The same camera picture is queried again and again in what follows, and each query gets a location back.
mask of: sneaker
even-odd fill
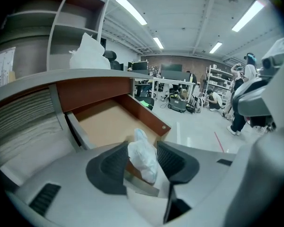
[[[230,126],[227,126],[227,129],[230,133],[232,133],[233,135],[236,135],[236,132],[232,131],[231,127]]]

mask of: open drawer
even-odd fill
[[[77,108],[68,118],[79,140],[95,147],[134,141],[134,129],[142,129],[156,147],[170,127],[130,95],[116,96]]]

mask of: brick wall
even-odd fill
[[[231,72],[230,66],[193,57],[171,55],[141,56],[142,61],[145,59],[149,61],[149,66],[158,66],[159,68],[162,64],[180,64],[182,65],[182,71],[190,71],[195,74],[197,81],[201,82],[201,87],[203,86],[203,79],[205,79],[206,67],[216,64],[217,68],[229,73]]]

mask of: ceiling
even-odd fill
[[[255,0],[129,0],[147,21],[142,26],[115,0],[110,0],[104,35],[141,55],[184,55],[224,61],[243,61],[252,52],[258,61],[284,37],[284,27],[273,6],[267,5],[239,32],[232,27]],[[153,37],[158,37],[160,50]],[[217,42],[223,45],[209,51]]]

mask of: vent slot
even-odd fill
[[[220,163],[220,164],[223,164],[223,165],[226,165],[226,166],[231,166],[232,161],[220,159],[220,160],[217,161],[217,163]]]
[[[47,183],[29,205],[34,211],[44,216],[61,186]]]

